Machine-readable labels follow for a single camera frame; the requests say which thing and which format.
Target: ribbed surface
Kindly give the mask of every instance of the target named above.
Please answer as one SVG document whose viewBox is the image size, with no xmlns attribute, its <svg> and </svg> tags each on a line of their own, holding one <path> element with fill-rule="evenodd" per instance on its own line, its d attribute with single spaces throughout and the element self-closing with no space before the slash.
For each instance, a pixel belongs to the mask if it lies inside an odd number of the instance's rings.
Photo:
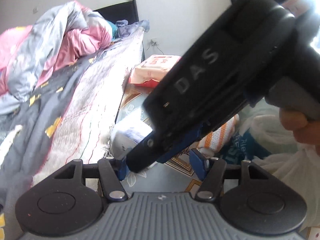
<svg viewBox="0 0 320 240">
<path fill-rule="evenodd" d="M 23 240 L 48 237 L 25 234 Z M 91 227 L 59 240 L 254 240 L 226 223 L 212 204 L 199 203 L 189 193 L 135 193 L 123 203 L 111 204 Z M 298 234 L 266 237 L 302 240 Z"/>
</svg>

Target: bed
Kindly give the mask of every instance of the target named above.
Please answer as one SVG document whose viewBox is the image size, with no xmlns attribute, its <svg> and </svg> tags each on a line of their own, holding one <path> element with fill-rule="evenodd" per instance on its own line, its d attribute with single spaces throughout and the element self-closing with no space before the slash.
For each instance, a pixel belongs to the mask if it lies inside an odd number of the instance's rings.
<svg viewBox="0 0 320 240">
<path fill-rule="evenodd" d="M 96 11 L 113 23 L 139 21 L 135 0 Z M 14 214 L 20 195 L 72 159 L 96 163 L 106 154 L 126 78 L 144 57 L 145 30 L 144 24 L 134 25 L 128 37 L 53 72 L 18 109 L 0 115 L 4 138 L 20 127 L 7 153 L 0 149 L 5 239 L 22 234 Z"/>
</svg>

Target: finger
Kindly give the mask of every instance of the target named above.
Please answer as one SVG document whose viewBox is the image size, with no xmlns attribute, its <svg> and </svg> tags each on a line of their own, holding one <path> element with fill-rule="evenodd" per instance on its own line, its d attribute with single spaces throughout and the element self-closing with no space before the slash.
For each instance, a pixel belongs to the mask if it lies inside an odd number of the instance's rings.
<svg viewBox="0 0 320 240">
<path fill-rule="evenodd" d="M 316 152 L 320 156 L 320 145 L 316 145 Z"/>
<path fill-rule="evenodd" d="M 293 131 L 297 142 L 320 145 L 320 121 L 308 123 L 305 127 Z"/>
<path fill-rule="evenodd" d="M 280 109 L 280 122 L 286 130 L 295 131 L 308 124 L 306 116 L 295 110 Z"/>
</svg>

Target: white wall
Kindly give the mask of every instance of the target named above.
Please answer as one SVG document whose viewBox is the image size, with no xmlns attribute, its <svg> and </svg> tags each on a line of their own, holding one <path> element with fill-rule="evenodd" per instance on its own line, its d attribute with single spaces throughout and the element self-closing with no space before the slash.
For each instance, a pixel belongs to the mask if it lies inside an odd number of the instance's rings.
<svg viewBox="0 0 320 240">
<path fill-rule="evenodd" d="M 0 33 L 15 26 L 32 24 L 50 7 L 70 0 L 0 0 Z M 128 0 L 77 0 L 91 9 Z M 165 54 L 182 55 L 189 46 L 230 5 L 230 0 L 137 0 L 140 19 L 150 20 L 145 50 L 150 39 L 159 40 Z M 38 12 L 33 14 L 34 7 Z M 150 47 L 146 56 L 160 54 Z"/>
</svg>

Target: headboard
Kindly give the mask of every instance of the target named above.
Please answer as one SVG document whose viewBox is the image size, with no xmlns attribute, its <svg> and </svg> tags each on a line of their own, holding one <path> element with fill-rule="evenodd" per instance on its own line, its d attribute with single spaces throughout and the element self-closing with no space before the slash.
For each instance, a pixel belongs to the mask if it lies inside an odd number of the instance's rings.
<svg viewBox="0 0 320 240">
<path fill-rule="evenodd" d="M 129 24 L 139 21 L 136 0 L 110 5 L 95 11 L 100 13 L 106 20 L 113 23 L 116 23 L 116 21 L 119 20 L 127 20 Z"/>
</svg>

